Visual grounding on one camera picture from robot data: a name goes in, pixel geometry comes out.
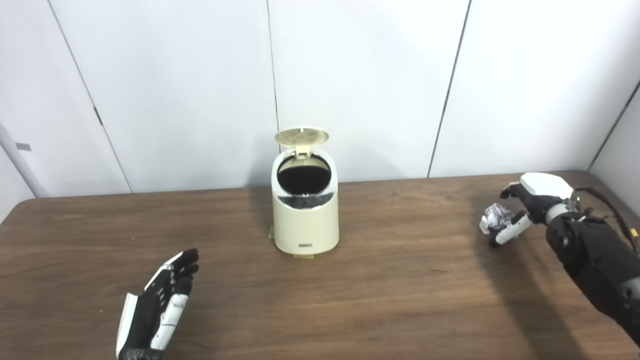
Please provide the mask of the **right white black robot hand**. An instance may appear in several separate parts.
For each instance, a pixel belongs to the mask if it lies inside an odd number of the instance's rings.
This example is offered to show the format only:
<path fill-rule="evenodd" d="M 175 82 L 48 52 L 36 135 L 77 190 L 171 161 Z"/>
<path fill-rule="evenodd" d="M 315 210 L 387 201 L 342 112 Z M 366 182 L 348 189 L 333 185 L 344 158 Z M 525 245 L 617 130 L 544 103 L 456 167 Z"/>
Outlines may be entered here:
<path fill-rule="evenodd" d="M 515 239 L 533 224 L 549 225 L 563 214 L 579 211 L 579 198 L 564 178 L 550 173 L 528 172 L 519 181 L 510 182 L 499 194 L 500 199 L 517 198 L 523 209 L 505 225 L 489 231 L 489 246 L 498 248 Z"/>

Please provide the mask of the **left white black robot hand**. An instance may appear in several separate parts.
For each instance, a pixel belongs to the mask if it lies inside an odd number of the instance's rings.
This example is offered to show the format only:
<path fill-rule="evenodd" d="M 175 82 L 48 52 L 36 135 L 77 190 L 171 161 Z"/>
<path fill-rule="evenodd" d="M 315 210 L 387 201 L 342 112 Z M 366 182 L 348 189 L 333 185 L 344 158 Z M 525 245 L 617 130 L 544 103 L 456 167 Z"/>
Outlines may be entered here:
<path fill-rule="evenodd" d="M 128 292 L 116 337 L 117 360 L 161 360 L 185 311 L 199 271 L 187 249 L 161 265 L 139 295 Z"/>

